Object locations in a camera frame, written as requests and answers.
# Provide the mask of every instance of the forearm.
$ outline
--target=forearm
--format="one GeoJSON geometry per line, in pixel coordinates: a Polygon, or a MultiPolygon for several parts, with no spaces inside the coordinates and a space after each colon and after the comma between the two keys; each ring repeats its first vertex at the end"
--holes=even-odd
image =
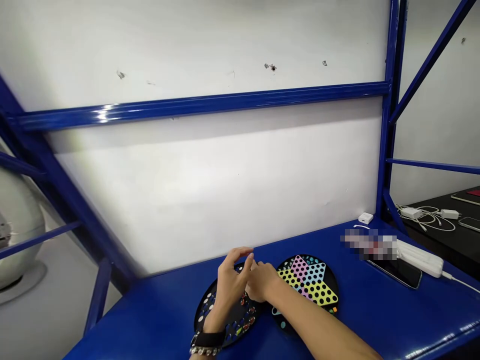
{"type": "Polygon", "coordinates": [[[280,278],[266,300],[288,320],[316,360],[381,359],[342,322],[280,278]]]}
{"type": "MultiPolygon", "coordinates": [[[[225,321],[230,309],[224,306],[215,305],[212,311],[206,316],[203,323],[203,332],[206,334],[221,333],[225,328],[225,321]]],[[[216,356],[199,355],[197,353],[190,356],[190,360],[214,360],[216,356]]]]}

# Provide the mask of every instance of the smartphone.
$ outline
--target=smartphone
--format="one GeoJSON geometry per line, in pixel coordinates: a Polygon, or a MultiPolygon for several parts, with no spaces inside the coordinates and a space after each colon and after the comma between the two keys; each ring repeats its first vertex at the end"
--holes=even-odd
{"type": "Polygon", "coordinates": [[[451,195],[450,197],[452,199],[460,200],[466,203],[480,205],[480,196],[478,196],[476,193],[473,193],[473,191],[457,192],[451,195]]]}
{"type": "Polygon", "coordinates": [[[422,271],[402,259],[396,260],[369,260],[367,261],[374,267],[382,270],[385,274],[402,283],[411,289],[418,289],[422,271]]]}
{"type": "Polygon", "coordinates": [[[464,217],[463,219],[458,220],[458,224],[480,233],[480,220],[474,219],[473,217],[464,217]]]}

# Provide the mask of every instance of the power strip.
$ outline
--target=power strip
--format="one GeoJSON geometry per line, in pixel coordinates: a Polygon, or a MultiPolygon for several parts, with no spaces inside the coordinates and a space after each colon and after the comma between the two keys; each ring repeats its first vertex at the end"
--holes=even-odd
{"type": "Polygon", "coordinates": [[[399,259],[402,259],[434,278],[442,276],[444,260],[441,257],[398,239],[396,240],[396,249],[399,259]]]}

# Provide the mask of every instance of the right hand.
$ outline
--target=right hand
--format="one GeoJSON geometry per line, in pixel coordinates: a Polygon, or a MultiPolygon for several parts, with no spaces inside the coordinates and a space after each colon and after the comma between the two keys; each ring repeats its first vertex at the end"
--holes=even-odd
{"type": "Polygon", "coordinates": [[[250,268],[250,275],[246,285],[246,293],[253,301],[263,303],[268,301],[269,295],[275,289],[277,284],[281,284],[283,280],[270,263],[258,263],[253,260],[250,268]]]}

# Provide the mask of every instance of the blue metal shelf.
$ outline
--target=blue metal shelf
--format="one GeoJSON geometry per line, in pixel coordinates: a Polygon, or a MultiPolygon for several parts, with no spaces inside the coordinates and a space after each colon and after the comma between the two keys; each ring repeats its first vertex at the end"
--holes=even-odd
{"type": "Polygon", "coordinates": [[[387,95],[389,90],[390,86],[386,81],[302,87],[26,112],[18,115],[17,120],[27,132],[53,131],[79,126],[144,121],[149,118],[170,118],[369,98],[387,95]]]}
{"type": "Polygon", "coordinates": [[[398,228],[405,234],[405,227],[390,196],[392,164],[480,175],[480,167],[477,166],[393,158],[396,121],[475,2],[476,0],[460,2],[400,102],[400,78],[408,11],[406,0],[401,0],[400,3],[398,0],[390,0],[384,81],[24,112],[0,77],[0,137],[14,154],[12,157],[0,153],[0,166],[30,176],[66,223],[65,226],[44,235],[2,249],[0,259],[53,236],[73,231],[99,264],[85,326],[85,332],[87,332],[102,317],[110,279],[124,294],[138,279],[119,246],[111,239],[108,231],[57,162],[42,132],[143,121],[151,118],[211,114],[375,96],[383,97],[376,215],[385,218],[389,209],[398,228]]]}

